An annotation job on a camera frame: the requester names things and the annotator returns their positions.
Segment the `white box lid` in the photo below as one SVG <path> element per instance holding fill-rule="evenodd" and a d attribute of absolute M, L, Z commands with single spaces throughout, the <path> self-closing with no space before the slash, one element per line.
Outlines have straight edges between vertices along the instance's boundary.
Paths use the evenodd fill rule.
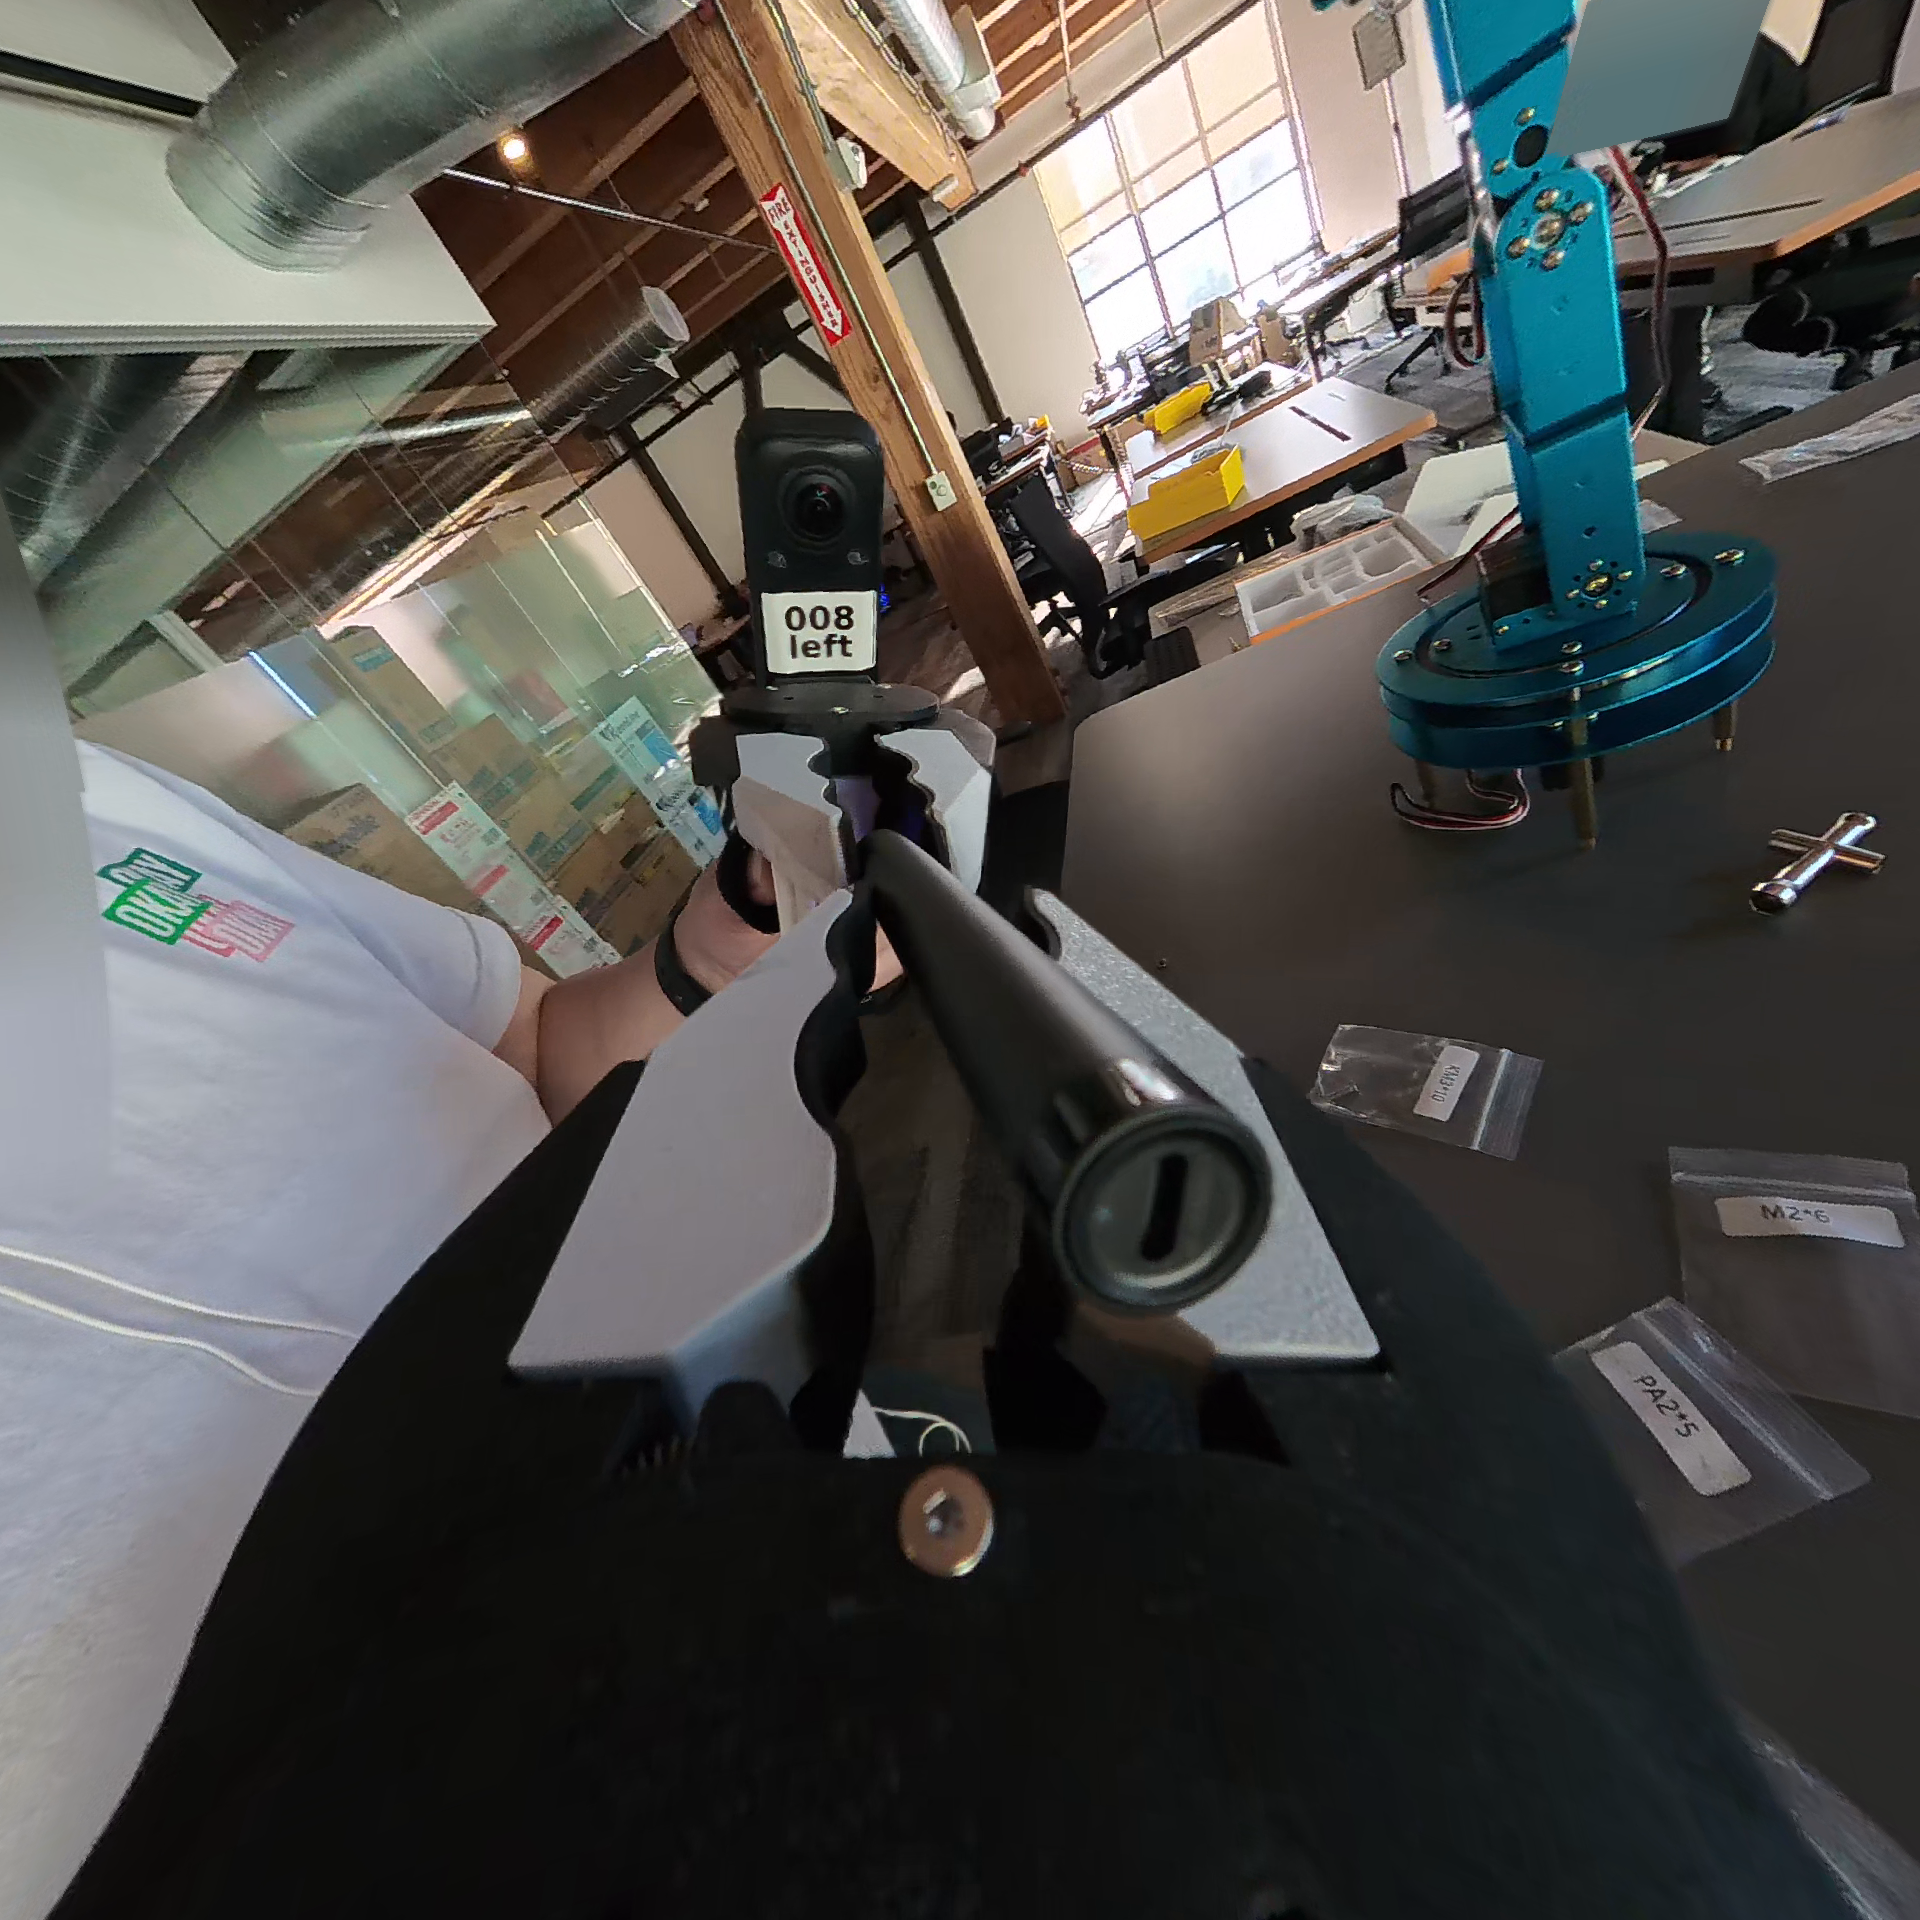
<path fill-rule="evenodd" d="M 1475 545 L 1514 532 L 1520 493 L 1507 446 L 1493 442 L 1432 455 L 1417 470 L 1395 514 L 1440 561 L 1458 561 Z"/>

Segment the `person's left forearm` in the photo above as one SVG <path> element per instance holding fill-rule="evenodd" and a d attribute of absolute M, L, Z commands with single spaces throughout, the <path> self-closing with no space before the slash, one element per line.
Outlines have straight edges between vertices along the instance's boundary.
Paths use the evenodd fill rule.
<path fill-rule="evenodd" d="M 671 1038 L 683 1013 L 655 977 L 655 948 L 563 981 L 518 973 L 518 998 L 494 1057 L 562 1123 L 621 1066 L 641 1066 Z"/>

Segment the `black desk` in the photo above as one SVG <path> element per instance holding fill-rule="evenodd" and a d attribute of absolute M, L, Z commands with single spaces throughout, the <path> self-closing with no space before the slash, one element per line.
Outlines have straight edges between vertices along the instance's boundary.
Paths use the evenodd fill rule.
<path fill-rule="evenodd" d="M 1142 1626 L 1198 1628 L 1149 1739 L 1163 1915 L 1848 1915 L 1726 1706 L 1914 1835 L 1914 1419 L 1837 1407 L 1873 1478 L 1673 1579 L 1552 1354 L 1679 1279 L 1669 1151 L 1914 1173 L 1914 442 L 1761 484 L 1744 444 L 1656 479 L 1681 532 L 1781 563 L 1736 743 L 1610 759 L 1507 833 L 1389 815 L 1376 650 L 1408 593 L 1085 722 L 1066 903 L 1269 1073 L 1280 1139 L 1359 1255 L 1385 1358 L 1257 1395 L 1151 1548 Z M 1761 917 L 1774 828 L 1878 819 L 1873 877 Z M 1319 1111 L 1342 1023 L 1542 1062 L 1510 1161 Z"/>

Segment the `large metal air duct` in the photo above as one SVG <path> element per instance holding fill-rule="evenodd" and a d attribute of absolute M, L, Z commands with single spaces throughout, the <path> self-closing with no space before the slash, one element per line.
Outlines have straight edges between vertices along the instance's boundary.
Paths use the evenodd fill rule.
<path fill-rule="evenodd" d="M 165 174 L 231 251 L 331 271 L 447 164 L 667 35 L 690 2 L 326 2 L 247 53 Z"/>

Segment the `stack of cardboard boxes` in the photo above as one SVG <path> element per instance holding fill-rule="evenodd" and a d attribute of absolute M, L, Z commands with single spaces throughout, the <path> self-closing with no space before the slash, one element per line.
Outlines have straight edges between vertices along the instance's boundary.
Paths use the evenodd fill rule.
<path fill-rule="evenodd" d="M 679 644 L 573 687 L 478 663 L 482 685 L 449 703 L 375 629 L 307 657 L 303 699 L 355 767 L 280 829 L 503 925 L 538 973 L 633 956 L 722 853 L 722 810 L 688 762 L 712 698 Z"/>

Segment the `clear plastic screw bag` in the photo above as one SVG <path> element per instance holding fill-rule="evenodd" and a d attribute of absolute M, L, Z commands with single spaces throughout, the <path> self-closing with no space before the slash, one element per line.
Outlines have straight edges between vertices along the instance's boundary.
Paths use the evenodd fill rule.
<path fill-rule="evenodd" d="M 1793 1828 L 1856 1918 L 1918 1918 L 1918 1860 L 1758 1716 L 1735 1711 L 1746 1747 Z"/>
<path fill-rule="evenodd" d="M 1544 1066 L 1485 1042 L 1342 1023 L 1310 1101 L 1330 1116 L 1510 1161 Z"/>
<path fill-rule="evenodd" d="M 1761 484 L 1778 484 L 1787 478 L 1848 465 L 1869 453 L 1894 447 L 1914 438 L 1918 393 L 1910 393 L 1848 426 L 1782 447 L 1747 453 L 1741 458 L 1739 466 L 1758 476 Z"/>
<path fill-rule="evenodd" d="M 1918 1415 L 1918 1205 L 1904 1163 L 1669 1151 L 1683 1300 L 1800 1399 Z"/>
<path fill-rule="evenodd" d="M 1675 1299 L 1552 1358 L 1673 1569 L 1859 1492 L 1869 1474 Z"/>

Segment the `wood-edged office desk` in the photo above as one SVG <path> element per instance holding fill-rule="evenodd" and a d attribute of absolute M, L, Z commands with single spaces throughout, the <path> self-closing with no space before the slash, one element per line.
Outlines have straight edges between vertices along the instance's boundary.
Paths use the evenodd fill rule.
<path fill-rule="evenodd" d="M 1125 513 L 1214 444 L 1239 447 L 1240 489 L 1149 540 L 1114 530 L 1110 557 L 1147 567 L 1232 537 L 1245 554 L 1271 550 L 1303 508 L 1392 479 L 1408 447 L 1435 430 L 1432 410 L 1339 375 L 1283 382 L 1250 407 L 1194 414 L 1166 437 L 1137 430 L 1112 455 Z"/>
<path fill-rule="evenodd" d="M 1918 187 L 1918 93 L 1850 103 L 1650 199 L 1669 246 L 1669 309 L 1755 299 L 1771 266 L 1871 223 Z"/>

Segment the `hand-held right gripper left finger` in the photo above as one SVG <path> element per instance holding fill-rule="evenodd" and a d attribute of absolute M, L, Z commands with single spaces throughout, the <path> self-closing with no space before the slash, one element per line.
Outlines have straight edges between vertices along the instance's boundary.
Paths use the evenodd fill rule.
<path fill-rule="evenodd" d="M 829 892 L 641 1067 L 510 1350 L 517 1378 L 657 1385 L 691 1429 L 723 1385 L 782 1410 L 827 1365 L 810 1293 L 856 1207 L 827 1067 L 856 1019 L 856 899 Z"/>

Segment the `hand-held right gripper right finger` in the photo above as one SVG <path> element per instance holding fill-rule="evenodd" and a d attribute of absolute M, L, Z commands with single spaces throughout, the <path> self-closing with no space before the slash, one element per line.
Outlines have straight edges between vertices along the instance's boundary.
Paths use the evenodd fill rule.
<path fill-rule="evenodd" d="M 1026 901 L 1063 971 L 1233 1113 L 1266 1151 L 1273 1196 L 1258 1243 L 1230 1279 L 1177 1310 L 1177 1322 L 1218 1359 L 1376 1359 L 1376 1332 L 1261 1105 L 1251 1058 L 1063 899 L 1032 889 Z"/>

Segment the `spiral metal air duct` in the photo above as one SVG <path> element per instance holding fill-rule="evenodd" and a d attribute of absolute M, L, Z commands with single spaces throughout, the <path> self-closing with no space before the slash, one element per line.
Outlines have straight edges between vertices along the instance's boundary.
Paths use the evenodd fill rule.
<path fill-rule="evenodd" d="M 605 437 L 618 419 L 679 380 L 677 358 L 688 347 L 688 322 L 673 298 L 653 286 L 603 342 L 563 364 L 513 372 L 513 390 L 535 428 L 551 438 L 570 431 Z"/>

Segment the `large paned window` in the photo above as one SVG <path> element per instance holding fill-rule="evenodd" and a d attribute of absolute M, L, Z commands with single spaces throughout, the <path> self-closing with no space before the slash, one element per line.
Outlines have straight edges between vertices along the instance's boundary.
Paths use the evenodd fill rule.
<path fill-rule="evenodd" d="M 1280 28 L 1247 6 L 1032 164 L 1094 354 L 1275 298 L 1323 250 Z"/>

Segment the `red wall sign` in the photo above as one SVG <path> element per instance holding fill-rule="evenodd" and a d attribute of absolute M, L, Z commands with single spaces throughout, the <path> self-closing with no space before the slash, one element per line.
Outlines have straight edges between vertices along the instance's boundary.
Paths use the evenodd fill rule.
<path fill-rule="evenodd" d="M 790 281 L 810 317 L 814 329 L 827 347 L 845 340 L 851 314 L 842 291 L 831 274 L 831 263 L 816 244 L 803 209 L 792 199 L 783 181 L 759 194 L 759 214 L 771 236 Z"/>

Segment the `black screwdriver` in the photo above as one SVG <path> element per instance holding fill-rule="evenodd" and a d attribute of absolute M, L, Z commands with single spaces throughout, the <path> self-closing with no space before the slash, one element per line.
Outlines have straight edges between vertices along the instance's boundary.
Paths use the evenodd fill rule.
<path fill-rule="evenodd" d="M 878 829 L 862 883 L 1066 1282 L 1171 1314 L 1233 1279 L 1273 1207 L 1257 1134 L 914 842 Z"/>

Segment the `black office chair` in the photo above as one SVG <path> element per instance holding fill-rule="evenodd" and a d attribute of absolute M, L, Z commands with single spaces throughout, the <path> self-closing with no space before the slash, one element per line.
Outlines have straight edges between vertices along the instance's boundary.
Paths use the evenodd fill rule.
<path fill-rule="evenodd" d="M 1891 371 L 1914 364 L 1918 276 L 1873 294 L 1841 294 L 1829 281 L 1789 283 L 1752 307 L 1741 340 L 1787 356 L 1837 356 L 1830 387 L 1848 393 L 1875 377 L 1885 350 Z"/>
<path fill-rule="evenodd" d="M 1102 563 L 1087 540 L 1042 478 L 1031 478 L 999 498 L 1019 537 L 1039 557 L 1039 572 L 1017 573 L 1026 604 L 1045 606 L 1037 625 L 1045 634 L 1070 634 L 1094 682 L 1144 660 L 1149 613 L 1169 596 L 1200 585 L 1209 570 L 1200 561 L 1107 588 Z"/>

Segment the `person's left hand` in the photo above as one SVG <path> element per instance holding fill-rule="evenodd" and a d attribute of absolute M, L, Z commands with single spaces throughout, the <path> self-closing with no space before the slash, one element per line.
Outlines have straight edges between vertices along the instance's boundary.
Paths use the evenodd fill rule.
<path fill-rule="evenodd" d="M 712 995 L 719 995 L 763 959 L 782 938 L 779 925 L 763 931 L 738 915 L 707 873 L 688 901 L 679 951 L 688 969 L 712 988 Z"/>

